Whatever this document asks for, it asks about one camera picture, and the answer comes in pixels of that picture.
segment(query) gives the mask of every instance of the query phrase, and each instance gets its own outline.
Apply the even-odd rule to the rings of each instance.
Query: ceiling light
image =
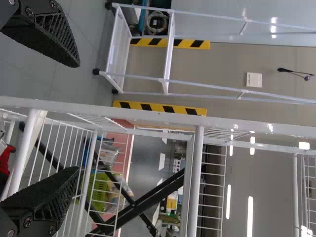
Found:
[[[273,132],[273,126],[271,123],[267,124],[268,129],[270,130],[270,132]]]
[[[229,146],[229,156],[230,156],[230,157],[233,155],[233,149],[234,149],[234,146],[233,146],[233,145],[230,145],[230,146]]]
[[[252,147],[250,148],[250,154],[253,156],[255,154],[255,149]]]
[[[271,17],[271,23],[276,24],[277,23],[277,17]]]
[[[229,184],[227,186],[227,201],[226,201],[226,219],[229,220],[230,212],[231,212],[231,192],[232,186]]]
[[[308,142],[299,142],[299,148],[302,150],[309,150],[310,144]]]
[[[311,237],[313,236],[313,231],[308,229],[305,226],[301,226],[302,229],[302,237]]]
[[[248,197],[247,237],[252,237],[253,197]]]
[[[277,32],[277,27],[276,26],[270,26],[270,32],[271,33]]]

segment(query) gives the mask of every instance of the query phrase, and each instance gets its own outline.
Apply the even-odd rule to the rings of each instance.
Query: microphone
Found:
[[[288,70],[288,69],[285,69],[285,68],[278,68],[277,69],[279,72],[282,72],[282,73],[292,73],[293,71],[292,70]]]
[[[292,70],[289,70],[289,69],[286,69],[286,68],[278,68],[277,71],[281,72],[281,73],[291,73],[293,75],[296,75],[298,77],[303,78],[305,81],[308,81],[312,76],[315,76],[314,74],[292,71]]]

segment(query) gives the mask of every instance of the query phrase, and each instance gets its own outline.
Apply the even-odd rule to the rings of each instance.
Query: red object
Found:
[[[3,153],[0,155],[0,172],[9,176],[9,165],[8,160],[10,157],[10,153],[15,153],[15,147],[8,145]]]

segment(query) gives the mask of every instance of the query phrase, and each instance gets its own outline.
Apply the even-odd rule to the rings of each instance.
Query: yellow and black striped bumper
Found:
[[[142,38],[132,39],[130,44],[132,46],[142,47],[167,47],[168,38]],[[194,40],[194,39],[175,39],[173,42],[174,48],[189,48],[189,49],[210,49],[211,43],[206,40]]]
[[[158,111],[158,112],[166,112],[166,113],[185,114],[185,115],[206,116],[207,114],[207,109],[204,109],[204,108],[156,104],[156,103],[137,102],[137,101],[115,100],[113,101],[113,107],[134,109],[134,110]]]

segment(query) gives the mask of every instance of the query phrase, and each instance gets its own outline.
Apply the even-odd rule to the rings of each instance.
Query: floor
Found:
[[[173,143],[171,140],[165,142],[161,138],[135,136],[128,179],[128,184],[135,195],[134,199],[140,198],[172,175]],[[164,159],[160,158],[161,153],[165,155]],[[144,212],[153,224],[155,224],[153,216],[157,206],[158,204]],[[140,217],[125,224],[122,227],[121,236],[151,237]]]
[[[0,33],[0,95],[110,106],[112,86],[95,67],[105,68],[113,14],[105,0],[57,0],[67,15],[81,66],[69,68]]]

